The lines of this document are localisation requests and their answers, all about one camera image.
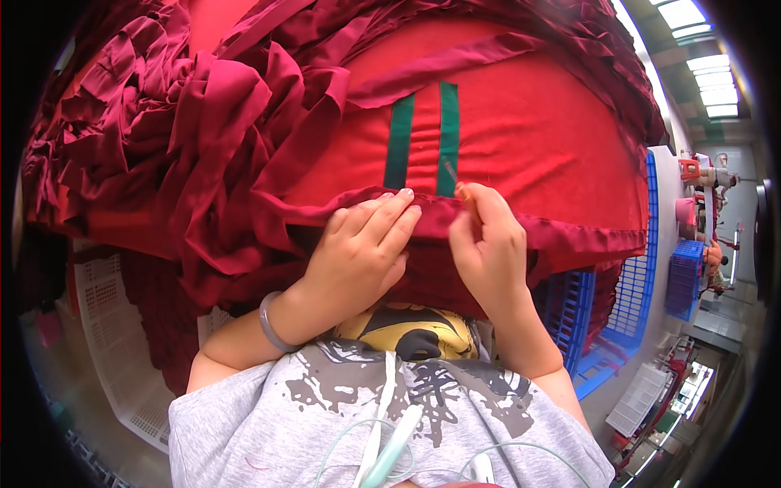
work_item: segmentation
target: blue plastic crate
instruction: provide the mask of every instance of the blue plastic crate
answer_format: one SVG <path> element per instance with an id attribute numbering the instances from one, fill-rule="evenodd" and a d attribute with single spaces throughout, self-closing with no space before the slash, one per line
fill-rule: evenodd
<path id="1" fill-rule="evenodd" d="M 568 271 L 552 275 L 547 282 L 543 324 L 562 352 L 569 375 L 583 353 L 595 280 L 592 272 Z"/>
<path id="2" fill-rule="evenodd" d="M 640 349 L 651 306 L 656 276 L 659 238 L 659 196 L 656 161 L 652 152 L 646 158 L 648 171 L 648 232 L 645 255 L 624 261 L 615 287 L 615 304 L 608 325 L 600 333 L 602 340 L 590 346 L 588 354 L 576 364 L 572 384 L 578 400 L 596 390 Z"/>
<path id="3" fill-rule="evenodd" d="M 689 322 L 697 307 L 704 247 L 705 244 L 698 240 L 682 240 L 670 258 L 665 310 L 669 315 L 686 322 Z"/>

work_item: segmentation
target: bracelet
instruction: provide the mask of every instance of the bracelet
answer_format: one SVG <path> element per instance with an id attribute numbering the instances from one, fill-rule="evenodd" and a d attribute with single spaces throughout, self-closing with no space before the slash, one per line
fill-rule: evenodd
<path id="1" fill-rule="evenodd" d="M 282 352 L 296 352 L 301 349 L 302 346 L 294 346 L 292 344 L 288 344 L 284 340 L 281 340 L 280 337 L 277 336 L 274 332 L 274 329 L 271 328 L 271 324 L 269 324 L 269 317 L 266 314 L 266 309 L 269 307 L 271 300 L 279 297 L 281 294 L 281 291 L 273 291 L 267 294 L 266 297 L 263 298 L 263 301 L 260 302 L 260 328 L 263 329 L 263 333 L 266 335 L 266 339 L 269 340 L 271 345 Z"/>

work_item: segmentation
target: person's left hand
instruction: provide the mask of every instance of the person's left hand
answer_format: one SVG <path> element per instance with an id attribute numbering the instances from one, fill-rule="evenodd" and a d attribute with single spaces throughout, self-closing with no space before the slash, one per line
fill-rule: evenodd
<path id="1" fill-rule="evenodd" d="M 421 214 L 418 205 L 407 208 L 412 198 L 404 189 L 333 214 L 304 277 L 269 306 L 269 321 L 282 340 L 300 344 L 325 332 L 374 305 L 401 279 L 408 257 L 403 250 Z M 299 336 L 295 329 L 310 334 Z"/>

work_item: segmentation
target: floor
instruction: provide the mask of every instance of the floor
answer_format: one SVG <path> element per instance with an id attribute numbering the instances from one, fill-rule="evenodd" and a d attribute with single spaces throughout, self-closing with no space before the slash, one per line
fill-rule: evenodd
<path id="1" fill-rule="evenodd" d="M 171 486 L 168 455 L 119 423 L 93 366 L 81 321 L 57 302 L 63 335 L 49 348 L 41 344 L 30 317 L 24 341 L 41 386 L 73 418 L 73 429 L 100 462 L 132 486 Z"/>
<path id="2" fill-rule="evenodd" d="M 653 362 L 660 353 L 666 352 L 675 343 L 683 326 L 683 321 L 665 314 L 668 263 L 679 240 L 675 204 L 676 199 L 683 196 L 683 185 L 680 182 L 678 161 L 669 149 L 660 146 L 653 148 L 653 151 L 659 183 L 659 244 L 654 294 L 643 343 L 640 351 L 615 376 L 602 383 L 580 402 L 594 438 L 606 453 L 612 452 L 610 442 L 614 429 L 604 420 L 619 402 L 637 370 L 640 369 L 640 365 L 644 362 Z"/>

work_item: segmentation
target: green stripe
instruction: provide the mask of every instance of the green stripe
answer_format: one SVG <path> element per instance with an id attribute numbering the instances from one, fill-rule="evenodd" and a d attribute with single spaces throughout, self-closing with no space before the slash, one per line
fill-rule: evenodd
<path id="1" fill-rule="evenodd" d="M 446 166 L 458 171 L 458 85 L 440 81 L 440 155 L 437 168 L 437 195 L 453 198 L 455 181 Z"/>
<path id="2" fill-rule="evenodd" d="M 383 186 L 393 190 L 404 188 L 407 182 L 407 161 L 409 160 L 409 138 L 412 133 L 412 110 L 415 94 L 398 99 L 390 114 L 390 136 L 385 158 L 385 180 Z"/>

